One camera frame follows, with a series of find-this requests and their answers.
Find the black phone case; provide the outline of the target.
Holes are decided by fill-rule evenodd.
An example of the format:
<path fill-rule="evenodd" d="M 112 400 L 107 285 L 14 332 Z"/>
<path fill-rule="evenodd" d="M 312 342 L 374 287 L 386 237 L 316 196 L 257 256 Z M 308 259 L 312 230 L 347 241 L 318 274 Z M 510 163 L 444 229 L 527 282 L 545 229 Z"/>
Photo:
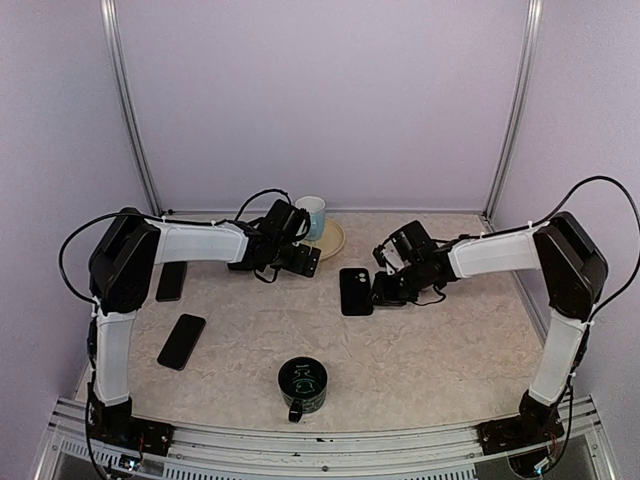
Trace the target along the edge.
<path fill-rule="evenodd" d="M 342 268 L 339 272 L 340 306 L 344 316 L 373 313 L 371 281 L 366 268 Z"/>

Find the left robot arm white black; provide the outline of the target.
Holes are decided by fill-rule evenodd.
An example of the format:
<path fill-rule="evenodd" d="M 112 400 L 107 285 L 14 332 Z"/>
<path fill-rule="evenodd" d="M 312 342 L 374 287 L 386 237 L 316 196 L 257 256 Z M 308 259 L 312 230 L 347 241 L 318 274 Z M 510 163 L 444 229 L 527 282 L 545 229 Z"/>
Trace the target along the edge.
<path fill-rule="evenodd" d="M 115 213 L 88 264 L 91 436 L 127 445 L 147 434 L 147 422 L 132 415 L 128 361 L 133 324 L 155 266 L 223 262 L 257 278 L 267 268 L 311 278 L 321 251 L 304 242 L 310 228 L 309 212 L 283 200 L 250 221 L 161 219 L 135 208 Z"/>

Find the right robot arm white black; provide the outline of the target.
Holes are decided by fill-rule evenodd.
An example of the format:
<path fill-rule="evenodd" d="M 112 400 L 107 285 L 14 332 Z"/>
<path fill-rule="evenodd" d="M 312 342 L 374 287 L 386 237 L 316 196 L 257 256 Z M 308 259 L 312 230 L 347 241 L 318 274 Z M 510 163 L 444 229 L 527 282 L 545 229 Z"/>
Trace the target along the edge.
<path fill-rule="evenodd" d="M 550 321 L 537 371 L 518 413 L 480 425 L 486 444 L 526 445 L 560 436 L 558 405 L 586 352 L 591 315 L 608 276 L 601 251 L 568 212 L 504 232 L 432 238 L 418 220 L 392 233 L 373 256 L 380 268 L 370 301 L 375 306 L 416 304 L 428 288 L 489 273 L 536 270 L 545 282 Z"/>

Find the beige plate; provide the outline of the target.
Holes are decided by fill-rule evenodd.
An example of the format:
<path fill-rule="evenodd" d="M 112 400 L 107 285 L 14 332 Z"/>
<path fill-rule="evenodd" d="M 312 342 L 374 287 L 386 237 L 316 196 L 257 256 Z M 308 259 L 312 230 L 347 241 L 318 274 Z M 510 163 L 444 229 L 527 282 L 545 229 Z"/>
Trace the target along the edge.
<path fill-rule="evenodd" d="M 343 227 L 333 219 L 325 220 L 325 227 L 320 239 L 308 242 L 312 248 L 320 250 L 320 261 L 328 260 L 337 255 L 346 243 L 346 233 Z"/>

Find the light blue mug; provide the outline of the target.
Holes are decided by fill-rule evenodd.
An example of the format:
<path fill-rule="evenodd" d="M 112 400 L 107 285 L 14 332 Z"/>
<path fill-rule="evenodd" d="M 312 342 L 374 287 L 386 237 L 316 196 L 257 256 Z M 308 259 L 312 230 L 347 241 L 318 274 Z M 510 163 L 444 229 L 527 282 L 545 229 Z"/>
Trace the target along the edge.
<path fill-rule="evenodd" d="M 325 200 L 318 196 L 303 196 L 296 200 L 295 206 L 306 210 L 310 216 L 310 228 L 305 239 L 307 241 L 319 240 L 325 229 Z"/>

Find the black mug with green print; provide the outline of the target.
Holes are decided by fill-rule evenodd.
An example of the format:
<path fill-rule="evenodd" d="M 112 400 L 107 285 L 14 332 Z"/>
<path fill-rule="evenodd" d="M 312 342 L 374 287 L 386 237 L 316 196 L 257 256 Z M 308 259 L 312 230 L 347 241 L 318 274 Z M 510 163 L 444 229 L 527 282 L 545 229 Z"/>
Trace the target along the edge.
<path fill-rule="evenodd" d="M 324 365 L 311 357 L 295 357 L 286 361 L 278 372 L 278 386 L 288 406 L 288 421 L 298 423 L 324 404 L 328 373 Z"/>

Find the purple-edged smartphone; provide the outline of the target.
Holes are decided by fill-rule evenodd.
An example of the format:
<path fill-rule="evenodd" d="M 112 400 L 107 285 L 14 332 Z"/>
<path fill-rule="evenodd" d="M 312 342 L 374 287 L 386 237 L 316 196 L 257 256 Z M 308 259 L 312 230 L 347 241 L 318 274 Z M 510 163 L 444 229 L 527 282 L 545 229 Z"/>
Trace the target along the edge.
<path fill-rule="evenodd" d="M 181 299 L 187 268 L 186 262 L 163 264 L 155 294 L 157 302 L 175 302 Z"/>

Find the black smartphone on table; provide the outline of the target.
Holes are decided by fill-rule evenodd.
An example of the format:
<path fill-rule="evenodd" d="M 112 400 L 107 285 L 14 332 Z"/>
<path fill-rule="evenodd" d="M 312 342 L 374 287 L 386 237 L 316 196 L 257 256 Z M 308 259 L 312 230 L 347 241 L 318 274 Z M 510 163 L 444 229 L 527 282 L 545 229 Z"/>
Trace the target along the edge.
<path fill-rule="evenodd" d="M 204 318 L 182 314 L 163 345 L 157 357 L 157 363 L 168 369 L 182 371 L 186 367 L 205 326 L 206 320 Z"/>

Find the aluminium front rail frame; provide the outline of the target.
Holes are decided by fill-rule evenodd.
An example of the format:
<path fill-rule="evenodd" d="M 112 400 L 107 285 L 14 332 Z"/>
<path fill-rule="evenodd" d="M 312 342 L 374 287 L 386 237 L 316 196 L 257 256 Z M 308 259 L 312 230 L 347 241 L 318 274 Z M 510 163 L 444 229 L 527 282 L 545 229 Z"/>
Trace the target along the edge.
<path fill-rule="evenodd" d="M 511 477 L 516 451 L 484 454 L 474 423 L 372 432 L 295 432 L 177 422 L 166 455 L 95 442 L 86 446 L 84 403 L 58 400 L 31 478 L 70 476 L 67 461 L 133 479 L 480 479 Z"/>

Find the left aluminium corner post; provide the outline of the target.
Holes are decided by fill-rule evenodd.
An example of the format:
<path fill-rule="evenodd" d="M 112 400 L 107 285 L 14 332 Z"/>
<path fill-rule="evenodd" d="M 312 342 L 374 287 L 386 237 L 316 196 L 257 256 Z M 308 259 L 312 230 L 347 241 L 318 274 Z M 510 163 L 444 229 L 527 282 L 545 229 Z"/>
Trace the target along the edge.
<path fill-rule="evenodd" d="M 117 2 L 114 0 L 101 0 L 100 13 L 135 169 L 141 182 L 148 208 L 153 214 L 158 215 L 162 213 L 162 206 L 145 152 L 128 81 L 126 60 L 119 29 Z"/>

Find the aluminium corner post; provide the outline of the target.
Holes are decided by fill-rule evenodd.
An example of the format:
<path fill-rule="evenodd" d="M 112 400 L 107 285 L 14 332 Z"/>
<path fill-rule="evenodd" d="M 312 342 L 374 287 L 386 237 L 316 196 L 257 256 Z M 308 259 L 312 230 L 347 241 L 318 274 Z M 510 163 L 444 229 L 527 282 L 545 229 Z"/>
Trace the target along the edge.
<path fill-rule="evenodd" d="M 162 213 L 162 206 L 145 152 L 128 81 L 126 60 L 119 29 L 117 2 L 114 0 L 101 0 L 100 13 L 135 169 L 141 182 L 148 208 L 153 214 L 158 215 Z"/>
<path fill-rule="evenodd" d="M 543 1 L 530 0 L 527 3 L 527 7 L 528 9 L 516 75 L 515 89 L 512 96 L 505 134 L 501 144 L 498 164 L 490 187 L 489 196 L 483 210 L 484 217 L 489 221 L 492 221 L 496 215 L 500 198 L 506 185 L 525 109 L 527 92 L 538 43 Z"/>

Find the right aluminium corner post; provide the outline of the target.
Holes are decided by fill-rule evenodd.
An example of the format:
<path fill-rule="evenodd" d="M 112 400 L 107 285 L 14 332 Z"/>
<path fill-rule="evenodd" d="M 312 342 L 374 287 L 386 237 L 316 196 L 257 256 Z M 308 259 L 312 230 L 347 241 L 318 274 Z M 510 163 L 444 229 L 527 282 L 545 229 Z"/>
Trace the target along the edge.
<path fill-rule="evenodd" d="M 490 187 L 489 196 L 483 210 L 484 217 L 489 221 L 492 221 L 496 215 L 500 198 L 506 185 L 525 109 L 527 92 L 538 43 L 543 1 L 530 0 L 527 3 L 527 7 L 528 9 L 516 75 L 515 89 L 512 96 L 505 134 L 501 144 L 498 164 Z"/>

